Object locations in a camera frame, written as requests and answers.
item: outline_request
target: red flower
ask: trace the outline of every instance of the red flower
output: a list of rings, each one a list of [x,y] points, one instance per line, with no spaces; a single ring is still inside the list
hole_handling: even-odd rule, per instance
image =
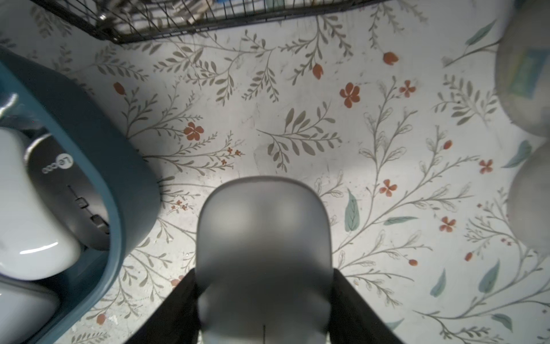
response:
[[[323,75],[323,67],[316,63],[315,66],[313,66],[313,75],[317,80],[321,80],[321,76]]]
[[[485,162],[485,160],[480,161],[480,166],[483,166],[483,168],[480,170],[481,174],[485,174],[485,172],[489,173],[493,171],[493,168],[491,165],[493,164],[493,159],[490,159],[489,161]]]
[[[114,90],[120,94],[121,96],[126,94],[126,91],[124,90],[124,87],[120,83],[114,83],[113,84]]]
[[[384,54],[384,57],[382,58],[386,64],[393,65],[394,62],[399,61],[399,58],[396,54],[393,52],[387,52]]]
[[[416,87],[411,87],[411,80],[405,80],[405,87],[400,87],[399,88],[399,92],[401,93],[404,93],[405,94],[405,98],[408,98],[410,97],[411,93],[413,93],[414,91],[416,91]]]
[[[201,135],[199,134],[202,134],[204,132],[205,130],[202,127],[195,128],[195,124],[193,122],[187,123],[187,128],[183,130],[183,133],[187,135],[187,139],[189,141],[192,141],[192,140],[199,141],[201,138]]]
[[[340,96],[345,98],[344,105],[347,108],[351,108],[353,103],[357,103],[361,100],[361,98],[359,98],[359,86],[353,86],[352,83],[348,83],[345,86],[345,90],[340,90]]]
[[[172,289],[176,288],[183,279],[183,276],[179,276],[177,280],[171,280],[170,284],[172,284]]]
[[[391,197],[392,191],[397,190],[396,184],[393,184],[392,186],[389,185],[389,179],[384,181],[384,185],[385,187],[380,188],[380,193],[383,194],[385,192],[387,197]]]
[[[451,221],[449,222],[449,218],[446,217],[446,216],[445,216],[444,218],[442,218],[441,221],[442,221],[443,223],[445,223],[445,224],[444,224],[444,225],[441,225],[441,226],[439,227],[439,230],[442,231],[442,232],[443,232],[444,230],[447,230],[448,233],[451,233],[451,232],[453,231],[453,226],[454,226],[454,225],[456,224],[456,222],[457,222],[456,220],[451,220]]]
[[[105,316],[105,313],[101,313],[100,315],[97,316],[96,322],[99,325],[103,325],[103,323],[105,322],[106,319],[107,319],[107,317]]]

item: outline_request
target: leaf pattern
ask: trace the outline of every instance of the leaf pattern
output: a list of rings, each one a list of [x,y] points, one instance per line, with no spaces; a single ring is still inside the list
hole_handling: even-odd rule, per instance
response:
[[[506,314],[493,314],[491,316],[491,319],[493,319],[494,321],[498,321],[499,323],[501,323],[502,325],[504,325],[504,327],[506,327],[508,330],[510,330],[510,332],[513,332],[512,331],[512,319],[510,319],[509,316],[507,316]]]
[[[445,269],[443,269],[443,272],[441,273],[439,280],[437,280],[437,284],[430,291],[430,295],[433,297],[439,297],[445,290],[446,285],[447,285],[447,276],[445,274]]]
[[[398,321],[394,321],[393,323],[386,323],[386,326],[390,329],[390,330],[395,330],[397,328],[397,326],[401,325],[401,323],[403,322],[403,320],[405,320],[404,318],[401,319],[401,320],[398,320]]]
[[[318,107],[316,118],[306,118],[306,111],[300,112],[294,118],[294,108],[291,108],[285,118],[283,134],[272,134],[258,129],[260,133],[269,135],[272,139],[272,142],[267,146],[267,155],[272,156],[273,161],[277,163],[277,168],[288,172],[287,164],[290,163],[288,144],[290,144],[296,156],[300,156],[302,151],[315,156],[317,154],[315,149],[323,153],[327,148],[334,149],[336,144],[342,143],[338,133],[325,132],[326,129],[323,128],[323,125],[334,124],[336,120],[327,117],[330,104],[323,102],[322,106],[324,113]]]
[[[489,31],[493,28],[493,25],[496,23],[496,19],[487,24],[486,26],[479,29],[472,37],[470,37],[466,41],[466,45],[474,45],[475,43],[478,43],[483,39],[483,37],[487,36]]]
[[[410,220],[418,219],[418,217],[414,216],[398,216],[398,217],[390,217],[387,220],[384,221],[385,226],[389,225],[395,225],[396,223],[403,223]]]
[[[491,120],[489,115],[497,110],[498,100],[495,90],[487,91],[482,97],[481,90],[474,92],[471,81],[465,82],[464,78],[457,79],[454,75],[449,77],[446,74],[443,86],[449,88],[449,97],[446,100],[443,94],[438,92],[437,96],[441,102],[433,107],[436,113],[443,113],[449,107],[449,110],[452,110],[450,116],[460,118],[457,125],[465,124],[474,116],[480,117],[485,126],[488,125]]]
[[[348,206],[345,208],[345,230],[352,232],[359,227],[359,208],[357,206],[357,200],[348,190],[349,201]]]
[[[524,162],[529,156],[531,156],[532,147],[529,141],[524,140],[519,144],[518,152],[508,161],[508,163],[502,168],[512,168]]]
[[[477,288],[480,292],[486,294],[493,290],[495,283],[497,283],[498,270],[500,269],[500,266],[501,262],[498,261],[494,267],[487,271]]]

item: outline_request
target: floral vine pattern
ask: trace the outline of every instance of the floral vine pattern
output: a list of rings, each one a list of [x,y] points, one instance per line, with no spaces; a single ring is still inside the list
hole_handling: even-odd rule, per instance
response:
[[[321,78],[320,75],[323,73],[322,67],[316,63],[316,58],[323,60],[323,54],[319,43],[320,40],[322,40],[325,45],[329,44],[327,36],[330,36],[330,38],[336,37],[338,39],[338,47],[344,50],[344,57],[353,56],[353,53],[351,52],[351,45],[345,41],[346,35],[339,31],[342,29],[342,24],[338,24],[338,17],[336,15],[330,15],[328,17],[325,15],[320,15],[315,18],[315,21],[317,23],[317,32],[311,39],[298,39],[297,41],[292,41],[291,44],[286,44],[283,47],[279,47],[281,52],[288,51],[292,52],[294,55],[298,54],[301,50],[307,51],[305,54],[307,59],[306,62],[301,63],[299,68],[294,68],[292,85],[296,84],[298,77],[304,76],[306,70],[312,70],[315,66],[319,66],[321,70],[313,70],[313,73],[316,75],[317,79]]]
[[[73,336],[70,344],[101,343],[109,338],[106,332],[93,332]]]
[[[395,77],[392,78],[392,83],[389,87],[385,83],[379,81],[378,89],[383,96],[382,104],[378,106],[378,113],[376,115],[368,113],[365,115],[365,123],[372,136],[372,147],[362,148],[359,153],[374,163],[373,168],[375,170],[374,181],[366,188],[370,194],[370,205],[368,206],[369,210],[366,215],[366,220],[363,226],[360,226],[361,214],[358,201],[351,191],[348,191],[349,201],[345,209],[344,229],[346,232],[349,232],[349,235],[344,238],[333,252],[333,254],[338,255],[338,268],[343,271],[346,277],[350,278],[357,286],[363,283],[369,291],[375,289],[379,296],[385,298],[386,305],[391,305],[393,307],[399,306],[401,303],[393,296],[393,290],[384,285],[385,280],[381,278],[376,279],[376,277],[387,279],[399,278],[411,281],[413,279],[408,276],[377,269],[377,264],[376,261],[373,260],[373,257],[383,254],[396,260],[404,259],[410,266],[417,266],[419,262],[410,257],[408,252],[414,252],[418,249],[432,250],[429,246],[418,244],[421,237],[421,231],[417,231],[411,235],[403,244],[395,245],[391,243],[388,246],[386,242],[386,231],[390,228],[382,229],[379,231],[372,248],[369,251],[363,252],[358,258],[346,258],[345,248],[353,244],[358,236],[374,225],[381,224],[382,226],[393,226],[417,219],[417,217],[413,216],[391,216],[393,211],[401,207],[413,205],[418,209],[430,209],[434,212],[434,216],[436,212],[442,210],[442,208],[444,208],[445,211],[456,211],[456,202],[471,197],[468,194],[469,185],[465,185],[454,195],[449,195],[449,185],[439,187],[428,196],[417,196],[413,198],[412,195],[419,193],[419,190],[432,184],[437,180],[436,178],[441,177],[442,174],[448,170],[459,167],[462,163],[477,160],[477,156],[466,156],[460,157],[456,159],[456,161],[444,162],[444,151],[450,149],[452,142],[450,140],[444,141],[446,133],[436,126],[435,139],[426,139],[426,146],[431,153],[431,159],[428,163],[423,161],[420,162],[419,166],[422,176],[416,187],[412,190],[406,190],[404,193],[399,193],[400,189],[398,189],[398,185],[392,183],[390,179],[384,180],[381,184],[380,179],[384,173],[384,167],[406,154],[405,147],[394,147],[393,144],[397,137],[405,135],[413,130],[412,125],[408,124],[408,120],[411,116],[417,114],[417,111],[405,110],[402,119],[397,121],[397,125],[392,130],[393,134],[389,137],[386,135],[386,131],[389,128],[384,128],[384,126],[386,125],[386,120],[393,114],[391,103],[401,99],[402,95],[407,91],[403,89],[398,90],[396,84],[397,79]],[[398,200],[385,211],[375,215],[373,213],[374,204],[377,196],[382,194],[388,198],[396,196]],[[454,223],[451,224],[450,222],[446,224],[446,226],[449,227],[453,225]],[[350,269],[358,269],[359,271],[349,272]]]
[[[31,7],[30,15],[38,26],[38,32],[42,38],[50,37],[56,31],[61,34],[61,37],[73,34],[73,27],[69,23],[38,5]]]
[[[495,45],[498,45],[501,40],[497,40],[496,42],[493,42],[493,43],[489,43],[489,44],[486,44],[480,48],[477,48],[477,49],[474,49],[472,51],[468,51],[468,49],[470,47],[473,47],[475,46],[478,42],[480,42],[485,36],[487,36],[487,34],[491,31],[491,29],[493,28],[493,25],[495,24],[496,20],[494,20],[493,22],[487,24],[486,26],[482,27],[481,29],[479,29],[472,37],[470,37],[467,41],[466,41],[466,47],[464,48],[464,52],[462,53],[461,56],[455,58],[455,59],[452,59],[452,58],[449,58],[447,56],[444,56],[441,61],[443,62],[443,67],[448,67],[450,66],[451,64],[469,56],[469,55],[472,55],[472,54],[475,54],[475,53],[479,53],[479,52],[489,52],[489,53],[496,53],[497,51],[494,50],[494,49],[490,49],[491,47],[495,46]]]
[[[267,147],[267,155],[272,156],[273,161],[277,162],[277,168],[288,172],[286,164],[290,163],[290,158],[288,157],[287,152],[289,149],[286,143],[292,147],[292,151],[296,156],[300,156],[298,145],[307,154],[316,155],[314,147],[319,152],[324,152],[325,148],[323,144],[333,149],[334,143],[342,143],[342,139],[338,136],[338,133],[325,133],[325,129],[321,127],[325,122],[329,124],[336,122],[334,118],[327,117],[329,106],[330,104],[327,105],[327,103],[323,102],[324,112],[321,111],[320,107],[317,107],[317,119],[313,120],[306,118],[305,111],[300,112],[294,118],[294,108],[291,108],[285,119],[283,134],[271,134],[258,129],[260,133],[269,135],[273,140]]]
[[[392,26],[394,34],[405,30],[405,28],[402,27],[401,23],[397,21],[397,15],[394,12],[395,5],[398,5],[401,11],[405,13],[411,13],[421,23],[425,23],[428,21],[428,18],[425,17],[424,14],[418,10],[418,5],[411,4],[409,0],[395,0],[395,2],[393,3],[382,2],[376,4],[372,6],[372,14],[370,15],[370,17],[372,18],[372,25],[368,29],[371,35],[368,39],[368,41],[371,43],[371,48],[379,49],[382,52],[384,51],[380,46],[380,40],[378,34],[376,33],[376,29],[378,29],[378,25],[382,18],[388,19],[388,24]]]
[[[167,135],[169,138],[177,140],[179,147],[175,152],[170,154],[145,154],[143,158],[146,161],[159,160],[168,163],[179,172],[183,172],[184,169],[192,169],[205,176],[207,171],[216,172],[232,168],[233,163],[228,162],[228,160],[244,155],[240,150],[233,149],[241,145],[243,141],[234,140],[233,133],[230,131],[221,148],[205,151],[212,144],[219,141],[218,133],[208,133],[203,127],[195,124],[203,117],[190,113],[195,101],[194,93],[191,93],[183,108],[177,105],[177,100],[180,97],[178,94],[179,84],[180,81],[176,81],[172,86],[173,94],[167,95],[170,101],[168,107],[161,111],[160,116],[154,116],[152,115],[154,113],[153,108],[158,102],[158,94],[154,94],[150,99],[146,99],[140,104],[138,99],[139,88],[132,90],[130,95],[127,95],[124,87],[120,83],[115,83],[113,85],[115,91],[124,96],[124,101],[128,106],[126,111],[121,111],[126,120],[124,129],[126,137],[131,140],[143,133],[154,132],[158,136]]]
[[[310,39],[298,39],[285,46],[269,47],[267,41],[258,37],[257,34],[250,34],[248,29],[244,31],[240,42],[246,47],[230,47],[218,41],[217,34],[198,32],[203,42],[184,41],[181,37],[161,39],[154,43],[136,43],[124,47],[127,50],[140,50],[154,54],[163,45],[173,46],[175,50],[170,57],[158,61],[153,65],[156,72],[175,73],[183,75],[186,83],[191,83],[199,87],[213,86],[217,88],[216,101],[222,105],[233,96],[235,90],[235,81],[232,72],[236,68],[238,61],[249,56],[256,60],[256,65],[261,66],[255,72],[249,84],[249,88],[242,94],[244,100],[251,100],[258,97],[262,91],[269,94],[272,102],[279,100],[279,90],[277,88],[276,74],[270,68],[271,57],[274,52],[291,52],[297,55],[300,51],[305,51],[306,62],[301,63],[299,68],[294,69],[292,84],[295,85],[298,77],[304,76],[307,70],[311,70],[313,75],[320,79],[323,74],[322,66],[319,64],[323,60],[320,42],[325,45],[330,43],[329,39],[336,40],[338,47],[343,49],[343,56],[353,56],[351,45],[346,42],[346,34],[342,33],[342,24],[338,23],[336,15],[320,15],[316,17],[317,31]],[[212,61],[205,58],[205,51],[220,52],[224,54],[222,61]]]
[[[469,303],[465,303],[468,307],[463,312],[457,315],[442,315],[441,311],[431,313],[416,311],[423,318],[434,320],[441,326],[439,334],[443,339],[458,340],[463,344],[503,343],[506,341],[507,334],[511,333],[514,328],[514,319],[509,315],[511,308],[521,304],[535,304],[543,314],[548,313],[550,310],[550,302],[541,299],[542,295],[550,292],[550,276],[546,274],[548,265],[546,264],[546,257],[526,248],[512,234],[505,213],[507,196],[507,193],[501,188],[492,200],[486,201],[484,205],[478,205],[478,208],[481,208],[483,212],[482,215],[468,219],[464,237],[475,246],[471,252],[466,253],[465,260],[473,262],[472,257],[474,256],[483,259],[483,252],[496,245],[490,245],[491,242],[496,242],[516,251],[517,267],[514,268],[515,274],[512,278],[503,280],[499,276],[501,261],[497,260],[496,263],[493,261],[485,275],[480,276],[477,287],[479,293],[476,292],[477,295]],[[444,284],[441,284],[440,281],[438,285],[439,292],[436,297],[444,292]],[[515,292],[509,298],[500,297],[517,285],[531,285],[533,288],[523,290],[520,293]],[[494,325],[487,327],[476,324],[477,321],[481,322],[484,318],[491,319]],[[471,325],[455,330],[456,326],[453,325],[453,322],[457,320],[467,320]],[[536,336],[536,338],[541,343],[548,339],[541,335]]]
[[[441,100],[433,109],[437,112],[444,112],[452,107],[452,118],[460,118],[457,125],[462,125],[468,122],[472,117],[479,117],[485,124],[488,125],[491,120],[489,115],[497,110],[497,95],[495,89],[487,91],[485,97],[481,96],[481,90],[474,92],[474,85],[471,81],[464,82],[464,78],[457,79],[454,75],[449,77],[445,74],[443,86],[449,88],[449,97],[443,97],[441,92],[437,93]]]

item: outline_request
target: floor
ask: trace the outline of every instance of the floor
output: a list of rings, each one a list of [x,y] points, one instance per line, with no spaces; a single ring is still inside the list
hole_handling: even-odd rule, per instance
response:
[[[542,144],[494,93],[512,0],[392,0],[128,46],[0,6],[0,44],[75,79],[162,180],[151,234],[59,344],[124,342],[193,267],[207,195],[258,174],[318,192],[334,266],[405,343],[550,336],[549,262],[506,216]]]

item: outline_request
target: teal leaf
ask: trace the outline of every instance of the teal leaf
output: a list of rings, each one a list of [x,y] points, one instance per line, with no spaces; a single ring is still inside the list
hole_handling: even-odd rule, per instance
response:
[[[497,282],[498,277],[498,269],[501,266],[501,261],[499,260],[495,266],[489,269],[489,271],[483,276],[483,279],[480,282],[480,285],[478,286],[478,290],[482,293],[490,293],[493,288],[494,284]]]
[[[533,150],[533,147],[529,144],[529,141],[524,140],[519,144],[518,152],[508,163],[502,168],[512,168],[516,167],[517,165],[521,164],[525,159],[527,159],[531,155],[531,151]]]
[[[359,208],[357,207],[357,200],[349,189],[348,193],[348,206],[345,207],[345,231],[352,232],[359,227]]]
[[[414,216],[390,217],[384,221],[384,226],[395,225],[396,223],[407,222],[414,219],[418,219],[418,217],[414,217]]]
[[[510,330],[510,332],[513,332],[512,331],[512,319],[510,319],[509,316],[507,316],[506,314],[493,314],[491,315],[491,319],[495,320],[495,321],[498,321],[499,323],[501,323],[502,325],[504,325],[504,327],[506,327],[508,330]]]
[[[386,323],[386,327],[393,331],[397,328],[397,326],[399,326],[403,322],[403,320],[405,320],[405,318],[399,321],[395,321],[393,323]]]
[[[472,36],[469,40],[466,41],[466,45],[474,45],[475,43],[478,43],[481,41],[481,39],[489,33],[489,31],[493,28],[493,25],[495,24],[497,20],[493,20],[492,23],[488,24],[487,26],[484,26],[480,28],[474,36]]]
[[[430,295],[433,297],[438,297],[445,290],[445,285],[447,285],[447,277],[445,275],[445,269],[443,269],[443,273],[441,273],[437,284],[432,288]]]

